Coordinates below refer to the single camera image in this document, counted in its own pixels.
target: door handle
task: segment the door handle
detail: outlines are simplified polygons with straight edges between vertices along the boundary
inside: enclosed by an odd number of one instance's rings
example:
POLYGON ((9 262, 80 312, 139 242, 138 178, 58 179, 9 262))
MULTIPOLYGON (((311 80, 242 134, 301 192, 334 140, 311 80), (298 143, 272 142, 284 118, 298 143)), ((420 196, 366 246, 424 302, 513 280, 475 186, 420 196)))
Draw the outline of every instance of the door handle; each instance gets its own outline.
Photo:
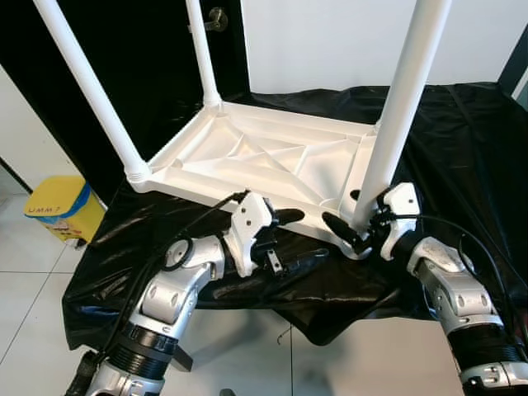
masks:
POLYGON ((229 19, 222 7, 211 8, 211 11, 209 11, 209 19, 210 21, 204 23, 206 31, 217 31, 220 33, 228 27, 229 19))

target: black cable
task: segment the black cable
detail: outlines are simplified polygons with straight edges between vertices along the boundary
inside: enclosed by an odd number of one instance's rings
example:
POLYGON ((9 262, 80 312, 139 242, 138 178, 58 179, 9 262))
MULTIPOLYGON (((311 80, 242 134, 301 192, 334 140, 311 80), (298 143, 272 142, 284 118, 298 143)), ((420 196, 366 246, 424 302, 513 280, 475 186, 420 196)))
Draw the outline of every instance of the black cable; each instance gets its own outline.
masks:
POLYGON ((95 357, 96 354, 93 351, 85 352, 72 379, 72 383, 68 386, 64 396, 82 396, 87 393, 92 383, 93 375, 97 371, 95 357))
MULTIPOLYGON (((471 266, 469 265, 469 263, 467 262, 466 258, 465 258, 465 255, 464 255, 464 252, 462 251, 462 239, 464 238, 465 236, 465 233, 462 233, 460 235, 460 238, 459 238, 459 243, 458 243, 458 246, 456 248, 457 252, 459 253, 459 257, 460 257, 460 260, 462 261, 462 263, 464 264, 464 267, 465 269, 478 281, 480 282, 482 285, 486 285, 486 283, 482 280, 482 278, 474 271, 473 268, 471 268, 471 266)), ((510 295, 506 292, 506 288, 504 287, 504 282, 502 281, 502 278, 498 278, 497 279, 497 282, 499 283, 502 283, 502 289, 504 289, 504 293, 502 293, 502 296, 501 296, 501 306, 503 308, 503 310, 505 311, 504 312, 504 318, 502 318, 503 322, 505 323, 505 325, 507 326, 508 329, 510 329, 511 333, 513 333, 513 330, 515 328, 515 323, 514 323, 514 318, 512 316, 512 310, 514 309, 514 307, 512 306, 512 300, 510 299, 510 295)))
POLYGON ((129 287, 129 292, 127 293, 125 297, 125 303, 123 304, 123 309, 120 311, 117 320, 115 321, 114 327, 112 328, 111 335, 106 340, 106 344, 104 347, 97 353, 96 362, 97 364, 100 364, 103 360, 106 359, 106 356, 108 355, 108 351, 112 348, 113 344, 115 343, 117 334, 120 329, 121 322, 123 321, 123 318, 125 317, 125 314, 127 314, 130 310, 131 303, 137 300, 137 295, 134 296, 134 293, 138 294, 139 292, 142 292, 144 287, 146 286, 146 281, 149 281, 150 276, 148 278, 145 278, 145 276, 148 274, 149 271, 152 270, 153 265, 158 261, 160 257, 163 257, 165 252, 171 247, 173 243, 175 243, 186 231, 203 220, 205 217, 210 215, 215 210, 220 209, 221 207, 225 206, 227 203, 229 203, 231 200, 235 200, 237 202, 240 202, 244 199, 244 197, 248 194, 249 191, 244 192, 235 192, 231 194, 230 196, 224 198, 220 202, 218 202, 216 205, 209 208, 206 212, 198 216, 196 219, 191 221, 188 225, 180 229, 180 231, 177 232, 177 234, 171 238, 168 242, 164 243, 159 249, 154 251, 153 255, 149 258, 147 263, 145 263, 144 266, 141 267, 139 270, 138 275, 134 278, 131 286, 129 287), (140 281, 144 281, 141 288, 138 288, 138 285, 140 281))
POLYGON ((494 278, 495 278, 495 280, 497 282, 497 285, 498 285, 498 288, 499 288, 499 291, 500 291, 500 294, 501 294, 501 299, 500 300, 501 300, 501 303, 502 303, 502 308, 505 311, 504 312, 504 318, 502 318, 502 319, 503 319, 503 321, 504 321, 506 326, 508 326, 509 328, 511 327, 511 325, 513 323, 513 317, 512 317, 512 313, 510 312, 509 304, 507 302, 507 299, 509 298, 509 295, 506 292, 506 286, 504 285, 504 281, 502 280, 501 274, 500 274, 500 272, 499 272, 499 270, 497 268, 497 265, 495 264, 495 261, 493 260, 493 257, 491 255, 491 253, 484 246, 484 244, 482 242, 480 242, 480 240, 477 237, 475 237, 470 231, 468 231, 464 227, 458 225, 457 223, 453 223, 452 221, 443 219, 441 217, 430 216, 430 215, 427 215, 427 214, 404 214, 404 215, 398 215, 397 214, 397 215, 395 215, 393 217, 395 219, 425 219, 425 220, 433 220, 433 221, 437 221, 439 223, 448 224, 449 226, 451 226, 451 227, 453 227, 455 229, 458 229, 459 231, 461 231, 462 233, 466 234, 468 237, 473 239, 473 241, 475 243, 477 243, 477 245, 482 249, 482 251, 484 252, 484 254, 486 255, 488 261, 491 264, 491 268, 492 268, 492 271, 493 271, 493 276, 494 276, 494 278))
MULTIPOLYGON (((474 272, 473 268, 471 268, 471 266, 469 265, 469 263, 467 262, 467 260, 465 258, 464 252, 462 250, 462 239, 464 238, 464 236, 465 236, 464 233, 462 235, 460 235, 459 243, 458 243, 458 246, 456 248, 456 251, 459 253, 460 260, 464 264, 465 269, 468 270, 468 272, 471 275, 473 275, 477 281, 479 281, 480 283, 484 284, 479 279, 479 276, 474 272)), ((528 347, 528 329, 526 329, 526 324, 525 324, 524 320, 521 318, 519 312, 516 310, 516 307, 513 304, 513 301, 512 301, 512 299, 510 298, 509 295, 507 295, 506 304, 509 304, 510 310, 513 313, 513 318, 511 318, 513 320, 513 323, 511 324, 511 327, 513 329, 515 329, 515 322, 517 322, 517 326, 519 326, 519 329, 521 330, 522 342, 525 345, 525 349, 526 349, 528 347)), ((520 352, 521 352, 521 355, 526 360, 526 351, 520 351, 520 352)))
POLYGON ((497 251, 498 255, 504 260, 504 262, 510 267, 511 272, 517 277, 517 279, 520 281, 520 283, 524 286, 525 289, 528 290, 528 285, 526 285, 526 282, 524 279, 522 279, 522 276, 519 275, 519 272, 515 269, 515 267, 512 265, 512 262, 510 262, 509 258, 506 257, 506 254, 504 254, 501 250, 501 248, 497 245, 489 231, 487 231, 484 227, 481 227, 484 235, 486 235, 486 238, 488 241, 493 245, 495 250, 497 251))

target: silver robot arm segment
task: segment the silver robot arm segment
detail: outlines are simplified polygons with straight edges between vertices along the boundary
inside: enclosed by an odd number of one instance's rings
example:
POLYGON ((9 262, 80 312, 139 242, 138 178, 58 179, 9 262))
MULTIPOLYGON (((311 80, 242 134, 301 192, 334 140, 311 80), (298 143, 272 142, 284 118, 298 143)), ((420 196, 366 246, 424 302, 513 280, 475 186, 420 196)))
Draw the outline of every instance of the silver robot arm segment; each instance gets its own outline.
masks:
POLYGON ((269 260, 277 273, 281 264, 273 250, 276 241, 272 230, 303 216, 299 210, 274 211, 267 199, 248 192, 231 216, 230 229, 222 236, 177 240, 167 251, 164 268, 148 283, 85 394, 159 395, 163 376, 178 352, 178 340, 200 291, 210 281, 224 276, 227 261, 234 263, 241 277, 250 276, 257 267, 252 259, 256 245, 265 249, 268 258, 274 257, 269 260))
MULTIPOLYGON (((467 393, 526 391, 525 352, 506 332, 484 285, 468 271, 456 249, 416 231, 420 208, 413 184, 385 191, 377 204, 366 238, 332 214, 323 214, 323 219, 356 254, 372 249, 386 261, 396 257, 406 262, 407 272, 420 280, 433 301, 467 393)), ((466 256, 464 260, 471 268, 466 256)))

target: black cloth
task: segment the black cloth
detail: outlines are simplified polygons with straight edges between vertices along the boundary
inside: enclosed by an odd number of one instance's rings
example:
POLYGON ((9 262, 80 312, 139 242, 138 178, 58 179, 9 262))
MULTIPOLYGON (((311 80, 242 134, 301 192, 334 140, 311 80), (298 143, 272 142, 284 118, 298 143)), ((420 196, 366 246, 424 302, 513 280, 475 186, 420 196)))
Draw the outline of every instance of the black cloth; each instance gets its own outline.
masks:
MULTIPOLYGON (((356 87, 342 92, 251 94, 238 101, 374 124, 387 92, 387 87, 356 87)), ((394 176, 394 184, 415 183, 424 214, 454 221, 483 240, 508 290, 524 306, 526 291, 490 238, 526 279, 527 137, 528 114, 498 85, 428 86, 394 176)), ((123 306, 131 274, 207 209, 159 192, 138 194, 123 183, 63 297, 70 348, 104 344, 123 306)), ((217 211, 189 234, 218 233, 228 226, 229 215, 217 211)), ((460 233, 445 225, 419 226, 452 246, 459 241, 460 233)), ((198 308, 274 309, 318 345, 367 316, 430 318, 422 287, 405 272, 404 263, 384 262, 377 255, 354 262, 327 243, 281 229, 276 236, 283 262, 299 260, 313 270, 291 280, 274 278, 264 270, 242 279, 229 266, 222 280, 202 290, 198 308), (321 260, 307 255, 318 248, 327 248, 329 256, 321 260)), ((491 271, 482 252, 469 240, 464 241, 464 250, 486 277, 491 271)))

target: white floor tile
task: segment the white floor tile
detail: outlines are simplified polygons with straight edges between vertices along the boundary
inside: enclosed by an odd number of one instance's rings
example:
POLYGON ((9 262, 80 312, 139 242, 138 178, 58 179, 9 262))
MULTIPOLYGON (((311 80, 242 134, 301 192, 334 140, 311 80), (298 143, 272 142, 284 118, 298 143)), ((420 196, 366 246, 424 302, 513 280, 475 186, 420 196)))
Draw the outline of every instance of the white floor tile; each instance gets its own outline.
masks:
POLYGON ((60 300, 71 275, 52 274, 0 365, 2 394, 64 394, 84 350, 70 351, 60 300))
POLYGON ((0 361, 46 277, 46 274, 0 273, 0 361))
POLYGON ((462 396, 440 324, 391 318, 354 323, 328 346, 293 333, 294 395, 462 396))
POLYGON ((77 264, 83 257, 86 245, 79 250, 74 249, 72 246, 66 246, 57 260, 57 264, 53 269, 53 272, 67 272, 73 274, 77 264))
POLYGON ((289 324, 272 311, 193 313, 181 346, 195 360, 191 373, 170 367, 162 394, 291 395, 289 324))
POLYGON ((27 196, 0 206, 0 271, 49 272, 64 244, 35 219, 24 216, 27 196))

